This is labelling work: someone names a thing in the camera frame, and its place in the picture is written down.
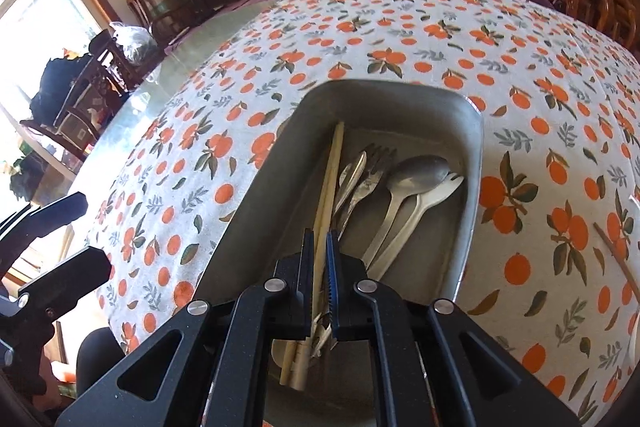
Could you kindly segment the light bamboo chopstick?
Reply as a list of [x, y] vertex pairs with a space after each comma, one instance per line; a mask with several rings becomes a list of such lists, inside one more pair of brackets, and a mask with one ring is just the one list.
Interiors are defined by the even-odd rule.
[[321, 286], [324, 271], [324, 236], [326, 230], [314, 228], [314, 271], [312, 271], [312, 293], [311, 293], [311, 331], [309, 336], [298, 344], [294, 361], [290, 387], [296, 391], [303, 391], [306, 387], [308, 367], [311, 356], [312, 340], [317, 327], [319, 317]]
[[[333, 218], [334, 198], [337, 187], [338, 167], [340, 167], [341, 153], [343, 148], [345, 124], [340, 121], [334, 129], [326, 171], [324, 172], [322, 187], [318, 202], [316, 215], [314, 216], [314, 228], [322, 228], [329, 232]], [[296, 357], [298, 343], [293, 345], [292, 341], [286, 344], [283, 365], [281, 369], [280, 384], [290, 387], [291, 376]]]

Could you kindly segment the steel spoon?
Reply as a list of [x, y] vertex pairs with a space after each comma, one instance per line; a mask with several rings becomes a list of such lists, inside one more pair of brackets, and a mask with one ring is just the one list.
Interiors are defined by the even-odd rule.
[[433, 190], [453, 175], [448, 161], [437, 155], [414, 156], [401, 161], [393, 169], [386, 182], [386, 188], [390, 192], [390, 205], [387, 207], [382, 225], [362, 256], [367, 269], [373, 265], [375, 257], [390, 233], [402, 203], [411, 196]]

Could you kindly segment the white plastic spoon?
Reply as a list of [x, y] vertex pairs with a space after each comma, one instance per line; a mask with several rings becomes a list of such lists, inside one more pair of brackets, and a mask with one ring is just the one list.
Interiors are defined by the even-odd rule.
[[634, 233], [638, 233], [640, 231], [640, 202], [634, 195], [629, 196], [629, 202], [630, 215], [634, 218]]

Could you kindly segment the metal rectangular tray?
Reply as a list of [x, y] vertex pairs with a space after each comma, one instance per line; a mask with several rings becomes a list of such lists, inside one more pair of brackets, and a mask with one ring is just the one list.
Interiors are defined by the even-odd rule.
[[[259, 168], [210, 259], [196, 298], [224, 303], [263, 282], [276, 261], [302, 246], [312, 228], [334, 127], [344, 121], [340, 168], [367, 145], [396, 150], [390, 163], [438, 155], [462, 185], [427, 210], [382, 276], [402, 298], [429, 305], [454, 300], [472, 242], [482, 171], [483, 117], [464, 95], [403, 82], [328, 82], [304, 96]], [[360, 258], [378, 231], [390, 193], [386, 173], [358, 202], [341, 239], [341, 252]], [[376, 426], [367, 343], [339, 343], [314, 361], [306, 388], [278, 383], [269, 355], [265, 420], [271, 426]]]

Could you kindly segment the steel fork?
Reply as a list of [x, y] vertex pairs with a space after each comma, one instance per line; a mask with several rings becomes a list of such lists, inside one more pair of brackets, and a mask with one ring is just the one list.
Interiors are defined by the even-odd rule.
[[355, 188], [349, 193], [346, 209], [341, 213], [341, 219], [338, 221], [338, 237], [343, 236], [357, 205], [373, 194], [388, 169], [392, 167], [397, 155], [396, 148], [374, 144], [368, 145], [364, 151], [367, 153], [367, 162]]

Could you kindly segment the orange print tablecloth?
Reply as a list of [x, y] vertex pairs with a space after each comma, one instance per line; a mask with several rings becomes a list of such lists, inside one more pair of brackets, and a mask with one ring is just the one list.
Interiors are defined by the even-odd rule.
[[224, 42], [134, 132], [88, 237], [118, 352], [193, 297], [304, 95], [376, 80], [466, 96], [485, 128], [480, 217], [460, 303], [586, 426], [630, 380], [639, 303], [639, 65], [525, 0], [280, 0]]

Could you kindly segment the wooden chair at left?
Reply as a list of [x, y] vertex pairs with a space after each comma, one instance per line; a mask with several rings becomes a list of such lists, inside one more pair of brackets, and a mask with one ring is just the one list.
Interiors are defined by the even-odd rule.
[[86, 54], [49, 61], [29, 103], [32, 116], [21, 126], [84, 161], [88, 148], [163, 57], [153, 43], [141, 51], [137, 64], [105, 29], [91, 39]]

